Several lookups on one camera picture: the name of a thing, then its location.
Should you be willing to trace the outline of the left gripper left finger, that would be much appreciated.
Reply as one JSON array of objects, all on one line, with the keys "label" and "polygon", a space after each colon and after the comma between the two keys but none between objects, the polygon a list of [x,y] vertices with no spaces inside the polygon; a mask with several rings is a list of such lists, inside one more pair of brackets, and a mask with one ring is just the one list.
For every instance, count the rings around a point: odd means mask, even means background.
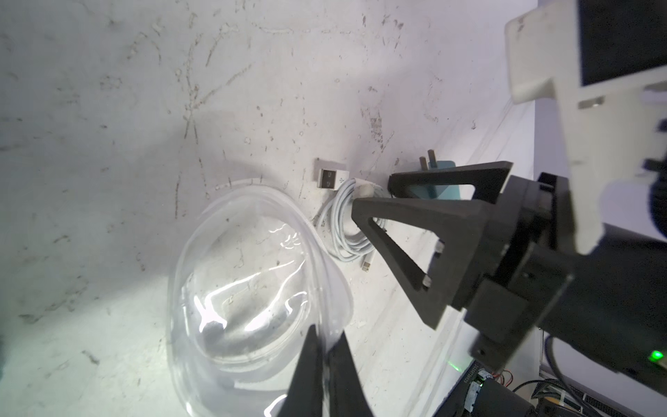
[{"label": "left gripper left finger", "polygon": [[322,417],[323,346],[315,325],[309,327],[279,417]]}]

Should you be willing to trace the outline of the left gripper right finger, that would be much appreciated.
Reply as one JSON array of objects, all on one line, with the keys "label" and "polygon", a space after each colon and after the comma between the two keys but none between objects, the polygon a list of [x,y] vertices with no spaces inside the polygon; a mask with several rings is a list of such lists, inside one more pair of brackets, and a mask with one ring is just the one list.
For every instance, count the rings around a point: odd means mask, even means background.
[{"label": "left gripper right finger", "polygon": [[328,366],[328,410],[332,417],[373,417],[357,369],[354,364],[347,336],[340,339],[326,355]]}]

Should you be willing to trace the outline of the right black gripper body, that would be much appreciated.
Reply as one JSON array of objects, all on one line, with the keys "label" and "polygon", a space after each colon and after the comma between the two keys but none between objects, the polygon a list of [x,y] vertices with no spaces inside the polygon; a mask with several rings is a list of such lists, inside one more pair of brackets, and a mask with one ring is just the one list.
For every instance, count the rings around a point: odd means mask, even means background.
[{"label": "right black gripper body", "polygon": [[666,245],[605,225],[592,252],[574,245],[569,183],[510,177],[467,269],[470,355],[503,368],[535,328],[664,394]]}]

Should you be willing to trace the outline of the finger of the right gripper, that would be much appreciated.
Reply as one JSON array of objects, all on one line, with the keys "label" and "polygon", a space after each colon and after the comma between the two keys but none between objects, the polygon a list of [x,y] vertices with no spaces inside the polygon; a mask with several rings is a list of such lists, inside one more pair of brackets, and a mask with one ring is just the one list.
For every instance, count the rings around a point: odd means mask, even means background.
[{"label": "finger of the right gripper", "polygon": [[395,173],[389,193],[396,198],[460,200],[460,186],[472,186],[473,200],[496,203],[513,163],[499,161],[452,168]]},{"label": "finger of the right gripper", "polygon": [[479,200],[362,198],[352,220],[373,244],[421,321],[436,329],[467,305],[474,257],[494,205]]}]

